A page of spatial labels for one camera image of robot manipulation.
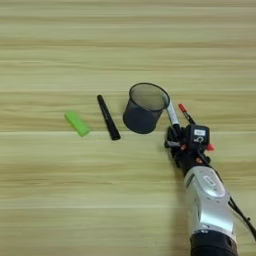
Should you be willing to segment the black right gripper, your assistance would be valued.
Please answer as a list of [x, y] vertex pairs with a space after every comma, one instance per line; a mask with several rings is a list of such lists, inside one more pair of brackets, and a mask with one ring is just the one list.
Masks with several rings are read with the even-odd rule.
[[210, 167], [211, 158], [205, 154], [206, 148], [199, 146], [196, 149], [189, 148], [186, 143], [186, 129], [180, 125], [175, 126], [177, 133], [176, 142], [172, 127], [167, 129], [164, 146], [171, 152], [176, 166], [186, 175], [188, 171], [196, 166]]

